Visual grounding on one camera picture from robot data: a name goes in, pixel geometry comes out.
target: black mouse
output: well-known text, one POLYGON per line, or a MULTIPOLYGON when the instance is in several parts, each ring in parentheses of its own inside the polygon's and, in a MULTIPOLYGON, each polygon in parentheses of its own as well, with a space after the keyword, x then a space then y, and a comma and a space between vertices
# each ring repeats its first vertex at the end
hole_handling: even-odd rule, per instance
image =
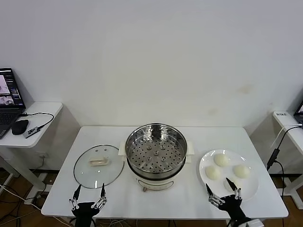
POLYGON ((14 122, 11 126, 11 133, 14 135, 20 135, 27 129, 28 120, 21 120, 14 122))

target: sticker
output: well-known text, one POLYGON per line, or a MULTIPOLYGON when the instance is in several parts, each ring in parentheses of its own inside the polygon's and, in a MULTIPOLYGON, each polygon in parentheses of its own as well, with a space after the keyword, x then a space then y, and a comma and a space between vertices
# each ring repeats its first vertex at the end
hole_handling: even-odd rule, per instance
POLYGON ((277 116, 286 116, 287 114, 285 114, 285 113, 279 113, 279 114, 276 113, 276 115, 277 115, 277 116))

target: power outlet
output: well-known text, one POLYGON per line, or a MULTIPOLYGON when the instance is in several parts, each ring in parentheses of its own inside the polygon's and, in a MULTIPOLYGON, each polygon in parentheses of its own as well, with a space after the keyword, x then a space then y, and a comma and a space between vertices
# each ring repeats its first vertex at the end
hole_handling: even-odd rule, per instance
POLYGON ((47 153, 39 153, 39 158, 49 158, 47 153))

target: white desk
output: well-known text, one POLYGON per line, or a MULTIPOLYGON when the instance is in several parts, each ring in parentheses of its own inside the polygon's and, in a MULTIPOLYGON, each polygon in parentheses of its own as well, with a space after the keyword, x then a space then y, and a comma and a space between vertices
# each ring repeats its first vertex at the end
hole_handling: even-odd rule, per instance
MULTIPOLYGON (((294 118, 294 112, 274 111, 273 115, 281 127, 285 127, 284 131, 294 127, 290 125, 298 124, 294 118)), ((288 131, 287 135, 298 150, 303 154, 303 129, 291 129, 288 131)), ((297 193, 297 189, 303 186, 303 175, 295 179, 293 182, 291 182, 289 178, 285 178, 285 185, 286 187, 284 188, 284 195, 291 196, 297 208, 303 210, 303 202, 297 193)), ((280 194, 282 194, 282 189, 278 189, 278 191, 280 194)))
MULTIPOLYGON (((135 127, 82 127, 42 208, 46 216, 73 217, 69 198, 78 183, 73 167, 87 149, 100 144, 120 145, 135 127)), ((185 164, 175 184, 163 191, 143 192, 126 164, 121 175, 106 187, 107 203, 96 218, 130 219, 228 219, 226 212, 208 202, 208 195, 197 175, 201 157, 212 149, 230 149, 250 160, 259 176, 259 190, 241 207, 250 218, 281 218, 288 211, 260 157, 243 128, 178 127, 193 142, 195 155, 185 164)), ((81 188, 79 202, 96 201, 100 189, 81 188)))
MULTIPOLYGON (((62 103, 35 102, 29 106, 25 112, 28 114, 34 114, 37 112, 50 113, 56 117, 61 109, 62 103)), ((34 116, 20 117, 19 120, 22 119, 29 119, 29 125, 27 127, 27 130, 29 130, 48 122, 51 119, 51 116, 38 114, 34 116)), ((21 160, 14 156, 9 148, 32 148, 37 144, 51 123, 52 122, 44 126, 38 133, 27 139, 24 138, 23 135, 13 135, 11 133, 11 130, 9 130, 9 132, 7 132, 2 139, 0 139, 0 156, 2 157, 1 161, 5 160, 11 167, 23 175, 34 186, 32 191, 28 194, 29 198, 33 197, 37 191, 42 191, 45 188, 45 184, 42 182, 42 180, 46 177, 46 174, 41 174, 39 178, 36 177, 21 160)), ((2 162, 2 164, 4 165, 5 169, 9 168, 9 165, 6 165, 4 162, 2 162)), ((11 169, 8 171, 11 173, 7 179, 9 181, 12 178, 12 175, 16 176, 16 173, 12 173, 11 169)), ((49 190, 50 186, 46 187, 45 191, 47 192, 49 190)))

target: wooden floor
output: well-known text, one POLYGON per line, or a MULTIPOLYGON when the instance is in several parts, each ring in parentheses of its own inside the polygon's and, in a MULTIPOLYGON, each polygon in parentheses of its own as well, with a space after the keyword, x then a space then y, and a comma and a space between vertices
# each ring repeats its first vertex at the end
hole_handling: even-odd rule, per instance
MULTIPOLYGON (((0 183, 4 183, 6 177, 8 176, 7 172, 0 172, 0 183)), ((45 183, 52 184, 56 178, 55 174, 48 174, 45 179, 45 183)), ((282 181, 280 179, 274 179, 274 182, 277 187, 281 187, 282 181)), ((31 188, 31 183, 29 183, 23 177, 14 178, 9 186, 16 190, 16 192, 21 196, 25 197, 26 192, 31 188)), ((298 190, 300 196, 303 198, 303 188, 298 190)), ((42 206, 44 198, 37 200, 36 204, 42 206)), ((303 227, 303 210, 298 210, 295 206, 291 197, 286 196, 284 198, 285 204, 289 211, 289 216, 285 218, 285 227, 303 227)), ((0 196, 0 220, 2 217, 7 215, 14 207, 16 209, 13 211, 12 215, 17 215, 17 206, 18 199, 8 192, 3 192, 0 196), (16 203, 3 203, 1 201, 15 201, 16 203)), ((35 209, 33 206, 24 205, 20 203, 20 208, 18 210, 18 217, 25 215, 27 213, 33 213, 20 218, 21 222, 17 223, 16 220, 6 223, 14 219, 13 216, 8 216, 0 221, 0 227, 66 227, 66 225, 60 223, 52 217, 45 217, 41 212, 35 209)), ((226 227, 225 221, 188 221, 188 220, 176 220, 177 227, 226 227)), ((97 220, 97 226, 108 227, 110 220, 100 219, 97 220)), ((124 227, 135 227, 136 220, 128 220, 127 223, 121 222, 124 227)), ((270 219, 265 220, 264 225, 266 227, 282 227, 281 219, 270 219)), ((168 227, 169 221, 167 220, 138 220, 138 227, 168 227)), ((170 223, 170 227, 175 227, 173 222, 170 223)))

